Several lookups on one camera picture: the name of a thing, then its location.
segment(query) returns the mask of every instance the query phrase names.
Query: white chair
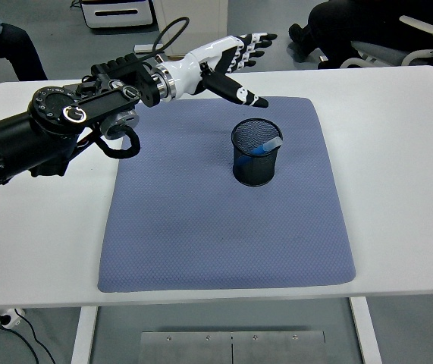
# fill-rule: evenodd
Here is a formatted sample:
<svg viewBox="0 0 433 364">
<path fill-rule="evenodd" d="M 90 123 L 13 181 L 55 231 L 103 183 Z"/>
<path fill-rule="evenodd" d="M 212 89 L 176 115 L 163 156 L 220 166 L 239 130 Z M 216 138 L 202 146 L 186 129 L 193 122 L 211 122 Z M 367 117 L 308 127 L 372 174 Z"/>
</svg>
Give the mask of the white chair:
<svg viewBox="0 0 433 364">
<path fill-rule="evenodd" d="M 400 17 L 400 21 L 433 35 L 433 25 L 431 24 L 407 17 L 406 15 Z M 360 67 L 422 65 L 428 64 L 426 58 L 433 57 L 433 49 L 406 52 L 358 41 L 351 42 L 351 45 L 362 55 L 362 58 L 350 58 L 341 65 L 341 68 L 348 68 L 353 64 Z"/>
</svg>

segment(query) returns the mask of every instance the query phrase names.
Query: white table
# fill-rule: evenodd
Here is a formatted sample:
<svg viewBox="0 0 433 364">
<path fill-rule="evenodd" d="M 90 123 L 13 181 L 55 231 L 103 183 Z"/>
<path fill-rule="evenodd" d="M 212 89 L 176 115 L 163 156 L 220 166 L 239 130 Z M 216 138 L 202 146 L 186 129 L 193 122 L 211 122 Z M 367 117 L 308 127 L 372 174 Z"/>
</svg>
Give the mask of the white table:
<svg viewBox="0 0 433 364">
<path fill-rule="evenodd" d="M 99 257 L 117 162 L 91 146 L 64 177 L 32 178 L 27 172 L 0 187 L 0 308 L 433 293 L 433 68 L 234 78 L 257 95 L 312 100 L 356 264 L 353 281 L 264 290 L 100 292 Z M 1 84 L 0 119 L 25 111 L 41 86 L 73 82 Z"/>
</svg>

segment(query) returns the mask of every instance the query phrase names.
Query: mesh cup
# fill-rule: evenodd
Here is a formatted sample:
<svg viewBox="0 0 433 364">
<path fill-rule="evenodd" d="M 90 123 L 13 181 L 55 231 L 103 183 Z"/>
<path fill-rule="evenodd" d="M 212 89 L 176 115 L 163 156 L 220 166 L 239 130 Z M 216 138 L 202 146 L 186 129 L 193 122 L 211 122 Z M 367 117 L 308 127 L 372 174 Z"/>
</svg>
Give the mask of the mesh cup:
<svg viewBox="0 0 433 364">
<path fill-rule="evenodd" d="M 280 137 L 282 132 L 271 121 L 259 118 L 241 121 L 231 132 L 233 143 L 233 175 L 247 186 L 262 186 L 275 174 L 277 147 L 261 155 L 252 155 L 252 151 L 269 140 Z"/>
</svg>

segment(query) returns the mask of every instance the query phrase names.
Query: power strip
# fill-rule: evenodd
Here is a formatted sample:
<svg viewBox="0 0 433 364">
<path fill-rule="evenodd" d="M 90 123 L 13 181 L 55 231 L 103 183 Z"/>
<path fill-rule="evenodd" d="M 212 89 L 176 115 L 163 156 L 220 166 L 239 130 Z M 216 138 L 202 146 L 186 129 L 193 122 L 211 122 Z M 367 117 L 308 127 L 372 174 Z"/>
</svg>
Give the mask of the power strip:
<svg viewBox="0 0 433 364">
<path fill-rule="evenodd" d="M 0 309 L 0 324 L 3 328 L 11 330 L 20 324 L 22 318 L 15 312 L 15 310 L 17 310 L 22 317 L 26 315 L 23 309 Z"/>
</svg>

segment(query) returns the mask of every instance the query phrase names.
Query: black robotic arm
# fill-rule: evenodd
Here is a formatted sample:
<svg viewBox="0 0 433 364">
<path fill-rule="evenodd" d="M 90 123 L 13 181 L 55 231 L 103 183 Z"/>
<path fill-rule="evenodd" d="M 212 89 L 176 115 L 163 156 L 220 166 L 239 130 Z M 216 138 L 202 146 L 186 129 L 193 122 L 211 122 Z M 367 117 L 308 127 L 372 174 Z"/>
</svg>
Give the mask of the black robotic arm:
<svg viewBox="0 0 433 364">
<path fill-rule="evenodd" d="M 138 122 L 133 107 L 139 101 L 152 107 L 184 93 L 209 89 L 231 102 L 266 107 L 225 74 L 259 57 L 276 36 L 266 33 L 228 36 L 188 53 L 180 61 L 166 61 L 152 70 L 134 54 L 92 66 L 91 76 L 77 85 L 38 89 L 27 111 L 0 120 L 0 185 L 29 170 L 33 177 L 60 175 L 69 162 L 95 143 L 110 158 L 131 158 L 140 150 L 133 130 Z M 90 133 L 80 140 L 85 130 Z M 110 149 L 102 137 L 127 135 L 131 147 Z"/>
</svg>

